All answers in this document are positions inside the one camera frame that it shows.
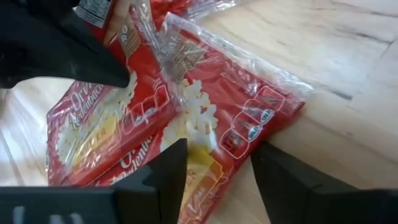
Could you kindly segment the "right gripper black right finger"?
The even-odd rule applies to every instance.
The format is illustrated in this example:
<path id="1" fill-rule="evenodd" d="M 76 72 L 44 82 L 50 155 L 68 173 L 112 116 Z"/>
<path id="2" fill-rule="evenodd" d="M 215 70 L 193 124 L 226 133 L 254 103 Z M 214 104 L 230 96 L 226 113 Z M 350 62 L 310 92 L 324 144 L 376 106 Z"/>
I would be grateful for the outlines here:
<path id="1" fill-rule="evenodd" d="M 397 190 L 361 190 L 262 142 L 251 163 L 271 223 L 397 224 Z"/>

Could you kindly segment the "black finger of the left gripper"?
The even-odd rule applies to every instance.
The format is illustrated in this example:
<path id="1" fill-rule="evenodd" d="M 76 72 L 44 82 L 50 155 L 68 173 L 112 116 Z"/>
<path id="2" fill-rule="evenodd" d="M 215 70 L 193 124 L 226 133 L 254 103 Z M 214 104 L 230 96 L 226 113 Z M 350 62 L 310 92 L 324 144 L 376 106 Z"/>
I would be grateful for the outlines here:
<path id="1" fill-rule="evenodd" d="M 91 33 L 73 0 L 1 0 L 1 88 L 35 77 L 127 87 L 127 68 Z"/>

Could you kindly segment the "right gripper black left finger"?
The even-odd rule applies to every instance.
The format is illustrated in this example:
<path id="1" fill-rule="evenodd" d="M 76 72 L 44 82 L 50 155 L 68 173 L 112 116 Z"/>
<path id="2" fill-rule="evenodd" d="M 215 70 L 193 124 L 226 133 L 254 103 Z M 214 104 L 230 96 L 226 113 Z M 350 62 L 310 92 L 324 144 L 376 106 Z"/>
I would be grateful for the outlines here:
<path id="1" fill-rule="evenodd" d="M 109 187 L 3 187 L 1 223 L 177 223 L 187 152 L 179 139 Z"/>

